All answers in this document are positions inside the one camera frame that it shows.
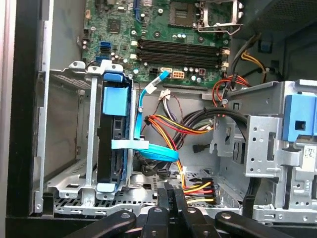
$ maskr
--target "metal bracket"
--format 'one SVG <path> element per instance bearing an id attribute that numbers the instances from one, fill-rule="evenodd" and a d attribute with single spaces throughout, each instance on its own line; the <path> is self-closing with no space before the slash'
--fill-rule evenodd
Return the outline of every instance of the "metal bracket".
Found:
<path id="1" fill-rule="evenodd" d="M 229 117 L 215 117 L 213 139 L 210 144 L 210 153 L 217 146 L 218 156 L 232 157 L 234 147 L 235 122 Z"/>
<path id="2" fill-rule="evenodd" d="M 221 4 L 223 2 L 232 2 L 232 17 L 231 22 L 219 23 L 210 26 L 208 22 L 209 6 L 211 3 Z M 240 31 L 242 24 L 238 23 L 238 20 L 242 17 L 243 12 L 240 10 L 243 5 L 238 0 L 202 0 L 199 2 L 199 9 L 201 11 L 201 18 L 197 23 L 197 30 L 199 32 L 210 32 L 210 33 L 227 33 L 228 35 L 234 35 Z M 229 31 L 230 28 L 237 27 L 234 31 Z"/>

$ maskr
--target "memory slot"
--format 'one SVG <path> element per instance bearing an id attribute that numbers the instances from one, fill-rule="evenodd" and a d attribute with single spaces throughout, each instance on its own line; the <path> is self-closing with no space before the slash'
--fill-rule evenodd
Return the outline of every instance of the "memory slot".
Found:
<path id="1" fill-rule="evenodd" d="M 142 52 L 141 54 L 138 54 L 138 58 L 141 61 L 148 63 L 161 63 L 200 68 L 216 68 L 217 66 L 219 66 L 218 59 L 211 59 L 206 57 Z"/>
<path id="2" fill-rule="evenodd" d="M 220 49 L 217 47 L 149 40 L 139 40 L 139 49 L 151 52 L 181 53 L 185 55 L 204 55 L 210 57 L 214 57 L 220 53 Z"/>

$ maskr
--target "motherboard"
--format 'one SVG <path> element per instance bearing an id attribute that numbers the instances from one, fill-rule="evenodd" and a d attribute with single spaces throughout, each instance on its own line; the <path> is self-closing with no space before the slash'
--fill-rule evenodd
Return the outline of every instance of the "motherboard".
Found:
<path id="1" fill-rule="evenodd" d="M 207 90 L 226 72 L 230 38 L 196 28 L 204 4 L 169 0 L 88 0 L 83 61 L 112 60 L 125 74 L 150 82 L 170 72 L 171 87 Z M 209 24 L 230 21 L 231 3 L 210 4 Z"/>

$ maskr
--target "barcode label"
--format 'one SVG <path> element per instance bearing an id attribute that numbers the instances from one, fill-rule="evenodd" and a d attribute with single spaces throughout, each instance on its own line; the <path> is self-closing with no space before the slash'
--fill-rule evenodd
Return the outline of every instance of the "barcode label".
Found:
<path id="1" fill-rule="evenodd" d="M 317 147 L 306 145 L 304 146 L 303 164 L 302 169 L 309 172 L 315 171 Z"/>

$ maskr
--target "green circuit board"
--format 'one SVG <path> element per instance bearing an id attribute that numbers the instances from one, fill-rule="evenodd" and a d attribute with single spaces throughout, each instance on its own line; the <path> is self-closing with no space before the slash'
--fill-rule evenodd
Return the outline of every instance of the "green circuit board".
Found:
<path id="1" fill-rule="evenodd" d="M 155 76 L 149 73 L 152 67 L 172 68 L 173 71 L 183 71 L 184 66 L 175 66 L 162 63 L 148 63 L 132 57 L 135 55 L 136 46 L 131 45 L 137 39 L 156 40 L 164 42 L 178 42 L 212 47 L 229 48 L 229 36 L 227 34 L 199 33 L 192 25 L 198 15 L 197 3 L 188 2 L 193 11 L 193 19 L 186 19 L 187 13 L 173 10 L 169 0 L 140 0 L 138 9 L 134 10 L 133 0 L 87 0 L 85 12 L 85 37 L 89 39 L 87 47 L 83 50 L 82 58 L 87 63 L 96 60 L 98 56 L 105 56 L 100 51 L 100 41 L 111 43 L 111 52 L 107 57 L 114 63 L 123 64 L 125 74 L 132 74 L 139 82 L 152 81 Z M 184 26 L 171 25 L 171 11 L 178 14 Z M 140 22 L 141 13 L 145 15 Z M 216 22 L 229 22 L 231 16 L 230 4 L 213 4 L 209 10 L 210 24 Z M 167 79 L 165 83 L 174 85 L 212 88 L 221 79 L 223 71 L 219 68 L 206 68 L 201 82 L 192 81 L 191 76 L 195 72 L 187 72 L 185 78 Z"/>

